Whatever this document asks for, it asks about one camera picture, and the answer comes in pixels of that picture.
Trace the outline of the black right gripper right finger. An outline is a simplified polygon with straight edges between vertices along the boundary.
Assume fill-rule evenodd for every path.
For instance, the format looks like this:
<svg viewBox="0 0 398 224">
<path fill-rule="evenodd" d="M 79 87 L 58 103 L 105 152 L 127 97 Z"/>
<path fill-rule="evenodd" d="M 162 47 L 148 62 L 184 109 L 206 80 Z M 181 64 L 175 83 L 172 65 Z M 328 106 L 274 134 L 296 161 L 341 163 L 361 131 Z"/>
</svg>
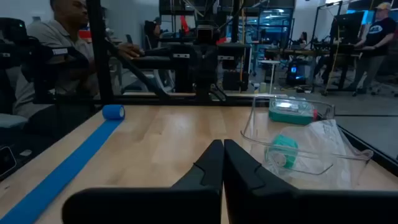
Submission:
<svg viewBox="0 0 398 224">
<path fill-rule="evenodd" d="M 223 182 L 232 224 L 398 224 L 398 192 L 298 189 L 231 139 Z"/>
</svg>

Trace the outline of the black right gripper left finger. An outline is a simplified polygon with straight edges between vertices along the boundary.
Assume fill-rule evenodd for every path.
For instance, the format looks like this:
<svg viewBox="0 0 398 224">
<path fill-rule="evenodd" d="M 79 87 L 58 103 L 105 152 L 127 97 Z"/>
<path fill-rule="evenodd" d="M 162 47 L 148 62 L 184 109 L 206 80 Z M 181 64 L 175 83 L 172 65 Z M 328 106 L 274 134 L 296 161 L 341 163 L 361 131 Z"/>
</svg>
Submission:
<svg viewBox="0 0 398 224">
<path fill-rule="evenodd" d="M 220 224 L 224 145 L 214 140 L 170 187 L 100 187 L 62 207 L 63 224 Z"/>
</svg>

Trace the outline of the green bandage roll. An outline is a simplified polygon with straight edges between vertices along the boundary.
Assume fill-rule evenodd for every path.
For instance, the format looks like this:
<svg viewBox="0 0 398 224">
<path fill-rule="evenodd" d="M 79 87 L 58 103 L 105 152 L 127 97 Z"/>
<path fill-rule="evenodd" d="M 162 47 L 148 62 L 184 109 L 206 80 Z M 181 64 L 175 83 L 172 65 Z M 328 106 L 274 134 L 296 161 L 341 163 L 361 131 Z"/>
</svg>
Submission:
<svg viewBox="0 0 398 224">
<path fill-rule="evenodd" d="M 290 137 L 279 134 L 272 141 L 271 147 L 268 147 L 265 159 L 267 162 L 274 162 L 277 167 L 291 169 L 297 155 L 297 142 Z"/>
</svg>

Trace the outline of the clear plastic bag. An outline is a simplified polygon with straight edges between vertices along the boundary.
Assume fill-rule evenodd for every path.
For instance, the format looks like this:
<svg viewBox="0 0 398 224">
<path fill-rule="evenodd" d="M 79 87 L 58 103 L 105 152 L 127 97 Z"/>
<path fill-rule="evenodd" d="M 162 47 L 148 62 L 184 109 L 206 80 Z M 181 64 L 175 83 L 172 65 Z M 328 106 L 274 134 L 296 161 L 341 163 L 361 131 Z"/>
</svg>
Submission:
<svg viewBox="0 0 398 224">
<path fill-rule="evenodd" d="M 300 189 L 353 189 L 373 156 L 369 149 L 359 151 L 338 129 L 334 119 L 306 126 L 288 126 L 275 135 L 284 135 L 298 144 L 298 155 L 291 169 L 267 162 L 264 147 L 262 165 L 282 180 Z"/>
</svg>

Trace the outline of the blue bandage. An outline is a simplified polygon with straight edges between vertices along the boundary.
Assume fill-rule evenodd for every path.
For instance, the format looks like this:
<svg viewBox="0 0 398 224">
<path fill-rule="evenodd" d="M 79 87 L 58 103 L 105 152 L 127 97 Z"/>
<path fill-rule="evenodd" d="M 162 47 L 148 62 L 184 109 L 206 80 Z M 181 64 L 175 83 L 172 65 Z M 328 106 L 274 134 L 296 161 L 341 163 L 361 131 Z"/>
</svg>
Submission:
<svg viewBox="0 0 398 224">
<path fill-rule="evenodd" d="M 36 188 L 6 213 L 0 219 L 0 224 L 33 224 L 99 151 L 113 131 L 122 123 L 125 114 L 123 105 L 105 105 L 102 109 L 104 123 L 46 176 Z"/>
</svg>

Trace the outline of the white round stool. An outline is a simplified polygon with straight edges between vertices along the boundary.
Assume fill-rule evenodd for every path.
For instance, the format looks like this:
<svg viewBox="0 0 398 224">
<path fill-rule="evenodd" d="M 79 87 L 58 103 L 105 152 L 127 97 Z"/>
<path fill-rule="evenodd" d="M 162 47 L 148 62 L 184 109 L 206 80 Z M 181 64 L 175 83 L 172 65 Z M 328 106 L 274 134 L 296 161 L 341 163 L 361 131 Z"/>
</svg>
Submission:
<svg viewBox="0 0 398 224">
<path fill-rule="evenodd" d="M 271 81 L 270 81 L 270 86 L 269 86 L 269 94 L 272 94 L 272 90 L 273 90 L 273 82 L 274 82 L 274 75 L 275 75 L 275 67 L 280 64 L 279 60 L 260 60 L 260 63 L 264 63 L 264 64 L 268 64 L 271 65 Z"/>
</svg>

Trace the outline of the clear plastic tray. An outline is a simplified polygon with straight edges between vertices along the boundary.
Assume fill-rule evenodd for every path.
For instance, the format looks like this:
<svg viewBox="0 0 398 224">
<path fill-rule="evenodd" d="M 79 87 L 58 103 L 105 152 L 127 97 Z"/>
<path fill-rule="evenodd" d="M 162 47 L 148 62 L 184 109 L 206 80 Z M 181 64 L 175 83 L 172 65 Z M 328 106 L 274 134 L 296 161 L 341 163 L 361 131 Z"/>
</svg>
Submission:
<svg viewBox="0 0 398 224">
<path fill-rule="evenodd" d="M 241 131 L 245 139 L 245 150 L 252 155 L 255 160 L 261 163 L 264 158 L 264 147 L 269 145 L 272 139 L 283 128 L 288 126 L 304 126 L 298 124 L 289 124 L 272 121 L 269 118 L 269 102 L 271 98 L 290 98 L 293 96 L 257 96 L 252 103 L 251 113 L 249 115 L 245 128 Z M 307 100 L 318 110 L 318 120 L 335 120 L 335 107 L 331 104 L 321 101 Z"/>
</svg>

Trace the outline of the green first aid kit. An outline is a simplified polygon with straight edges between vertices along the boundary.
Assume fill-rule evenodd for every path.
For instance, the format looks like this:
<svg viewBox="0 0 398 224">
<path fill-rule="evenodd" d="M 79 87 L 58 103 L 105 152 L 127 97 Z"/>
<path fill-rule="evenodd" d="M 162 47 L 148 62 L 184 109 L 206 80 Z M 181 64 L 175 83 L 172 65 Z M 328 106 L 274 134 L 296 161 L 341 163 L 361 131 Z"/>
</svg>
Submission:
<svg viewBox="0 0 398 224">
<path fill-rule="evenodd" d="M 304 98 L 271 98 L 269 118 L 275 122 L 305 126 L 318 120 L 318 110 Z"/>
</svg>

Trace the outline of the blue-lit computer tower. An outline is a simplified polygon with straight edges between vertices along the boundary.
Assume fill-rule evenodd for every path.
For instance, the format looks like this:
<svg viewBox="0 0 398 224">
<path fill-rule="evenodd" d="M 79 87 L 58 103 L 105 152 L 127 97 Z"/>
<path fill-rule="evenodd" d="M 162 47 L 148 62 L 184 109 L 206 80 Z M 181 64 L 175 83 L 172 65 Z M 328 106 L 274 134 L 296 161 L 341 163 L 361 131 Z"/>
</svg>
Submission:
<svg viewBox="0 0 398 224">
<path fill-rule="evenodd" d="M 292 60 L 289 62 L 286 84 L 290 86 L 305 85 L 305 66 L 307 62 L 301 59 Z"/>
</svg>

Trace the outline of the black workstation desk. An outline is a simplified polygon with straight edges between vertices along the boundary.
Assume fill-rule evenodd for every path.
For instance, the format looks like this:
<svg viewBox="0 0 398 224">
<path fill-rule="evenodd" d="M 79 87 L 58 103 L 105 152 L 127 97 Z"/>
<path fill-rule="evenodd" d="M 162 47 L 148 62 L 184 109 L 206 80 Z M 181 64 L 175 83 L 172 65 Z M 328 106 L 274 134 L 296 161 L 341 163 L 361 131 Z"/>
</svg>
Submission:
<svg viewBox="0 0 398 224">
<path fill-rule="evenodd" d="M 356 66 L 356 59 L 360 58 L 362 50 L 356 49 L 353 44 L 315 44 L 315 55 L 319 57 L 319 61 L 315 65 L 313 71 L 312 90 L 315 89 L 315 77 L 320 75 L 323 80 L 324 89 L 320 91 L 321 95 L 327 96 L 329 92 L 347 91 L 344 89 L 347 72 L 350 65 Z M 337 88 L 331 88 L 330 73 L 335 68 L 341 68 L 340 79 Z"/>
</svg>

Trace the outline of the black monitor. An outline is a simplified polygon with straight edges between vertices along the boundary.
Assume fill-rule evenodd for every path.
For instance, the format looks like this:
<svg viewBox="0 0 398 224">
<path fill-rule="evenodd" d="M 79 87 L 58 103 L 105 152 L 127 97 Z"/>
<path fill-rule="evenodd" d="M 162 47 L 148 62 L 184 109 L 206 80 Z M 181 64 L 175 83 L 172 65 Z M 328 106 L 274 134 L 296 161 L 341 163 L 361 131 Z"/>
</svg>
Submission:
<svg viewBox="0 0 398 224">
<path fill-rule="evenodd" d="M 364 12 L 335 16 L 331 25 L 330 37 L 338 39 L 344 44 L 354 44 L 358 39 L 363 16 Z"/>
</svg>

